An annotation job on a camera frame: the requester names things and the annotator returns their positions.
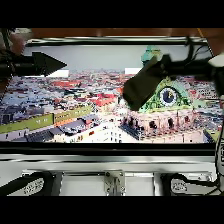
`cityscape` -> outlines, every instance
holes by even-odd
[[[155,46],[147,50],[159,54]],[[213,83],[166,78],[136,112],[122,97],[133,76],[101,68],[70,70],[68,77],[13,77],[0,104],[0,141],[216,142],[222,110]]]

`sky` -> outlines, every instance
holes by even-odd
[[[147,45],[75,45],[51,47],[26,47],[24,55],[42,52],[67,64],[64,69],[121,69],[142,68],[141,56]],[[188,54],[185,46],[158,46],[163,54],[170,54],[172,60],[184,60]],[[198,58],[211,57],[210,52]]]

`television display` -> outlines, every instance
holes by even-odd
[[[0,104],[0,141],[214,143],[222,110],[214,84],[193,76],[162,80],[138,112],[123,85],[154,55],[184,60],[188,47],[76,45],[27,47],[67,64],[48,77],[13,77]],[[197,58],[211,57],[208,47]]]

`green dome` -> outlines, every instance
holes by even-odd
[[[153,56],[157,56],[157,60],[161,60],[161,50],[155,45],[149,45],[147,46],[145,53],[142,55],[141,60],[142,62],[149,61]]]

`clock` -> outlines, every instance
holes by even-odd
[[[174,89],[165,87],[160,92],[160,101],[166,107],[173,106],[177,101],[177,93]]]

